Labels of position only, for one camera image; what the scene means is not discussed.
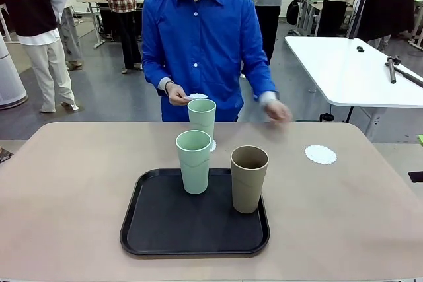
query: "beige cup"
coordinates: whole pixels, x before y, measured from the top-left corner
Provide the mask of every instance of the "beige cup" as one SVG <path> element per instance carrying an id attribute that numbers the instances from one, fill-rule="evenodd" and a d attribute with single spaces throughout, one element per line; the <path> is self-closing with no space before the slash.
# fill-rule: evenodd
<path id="1" fill-rule="evenodd" d="M 257 209 L 268 163 L 267 153 L 252 145 L 232 152 L 232 204 L 238 212 L 249 214 Z"/>

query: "blue button-up shirt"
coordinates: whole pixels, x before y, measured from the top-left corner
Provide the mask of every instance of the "blue button-up shirt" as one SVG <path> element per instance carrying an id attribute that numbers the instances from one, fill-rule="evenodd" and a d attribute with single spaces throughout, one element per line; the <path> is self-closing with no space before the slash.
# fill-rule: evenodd
<path id="1" fill-rule="evenodd" d="M 154 87 L 169 77 L 187 95 L 212 99 L 217 122 L 233 122 L 243 107 L 241 60 L 255 96 L 276 91 L 251 0 L 145 0 L 143 68 Z M 188 121 L 188 108 L 158 91 L 163 121 Z"/>

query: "black tray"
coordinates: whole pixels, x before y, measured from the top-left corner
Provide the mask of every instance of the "black tray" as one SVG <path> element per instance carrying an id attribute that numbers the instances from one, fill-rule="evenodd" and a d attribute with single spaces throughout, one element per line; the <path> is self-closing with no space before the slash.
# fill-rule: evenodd
<path id="1" fill-rule="evenodd" d="M 270 236 L 263 200 L 254 213 L 238 213 L 231 182 L 231 170 L 210 169 L 207 190 L 191 195 L 180 169 L 145 173 L 120 231 L 124 250 L 137 256 L 255 256 Z"/>

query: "light green cup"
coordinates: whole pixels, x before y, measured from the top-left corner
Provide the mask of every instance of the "light green cup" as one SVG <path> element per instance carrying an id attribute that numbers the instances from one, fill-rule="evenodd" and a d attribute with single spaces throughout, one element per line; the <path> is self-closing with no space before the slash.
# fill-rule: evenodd
<path id="1" fill-rule="evenodd" d="M 188 104 L 188 114 L 191 129 L 204 131 L 213 140 L 216 103 L 210 99 L 195 99 Z"/>
<path id="2" fill-rule="evenodd" d="M 184 189 L 190 194 L 200 194 L 207 189 L 209 159 L 212 139 L 199 130 L 181 133 L 176 138 Z"/>

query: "cup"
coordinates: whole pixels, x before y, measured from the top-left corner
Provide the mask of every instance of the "cup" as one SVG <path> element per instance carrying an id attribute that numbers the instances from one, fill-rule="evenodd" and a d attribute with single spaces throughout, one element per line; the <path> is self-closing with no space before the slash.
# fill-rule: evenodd
<path id="1" fill-rule="evenodd" d="M 188 113 L 191 129 L 204 131 L 213 140 L 216 103 L 210 99 L 192 100 L 188 104 Z"/>
<path id="2" fill-rule="evenodd" d="M 184 189 L 190 194 L 200 194 L 207 189 L 209 159 L 212 139 L 198 130 L 181 133 L 176 138 Z"/>
<path id="3" fill-rule="evenodd" d="M 252 145 L 232 152 L 232 205 L 238 212 L 249 214 L 257 209 L 268 163 L 267 153 Z"/>

